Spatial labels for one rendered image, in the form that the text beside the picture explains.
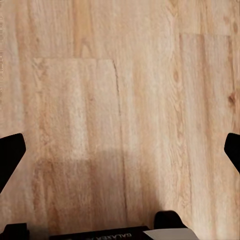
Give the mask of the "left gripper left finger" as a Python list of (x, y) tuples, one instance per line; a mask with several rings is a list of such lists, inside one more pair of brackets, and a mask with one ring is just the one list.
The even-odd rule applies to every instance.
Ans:
[(0, 138), (0, 193), (26, 152), (21, 133)]

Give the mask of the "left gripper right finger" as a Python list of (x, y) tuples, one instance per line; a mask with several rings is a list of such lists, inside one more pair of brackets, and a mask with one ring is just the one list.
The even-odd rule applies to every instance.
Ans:
[(240, 173), (240, 135), (228, 133), (224, 151)]

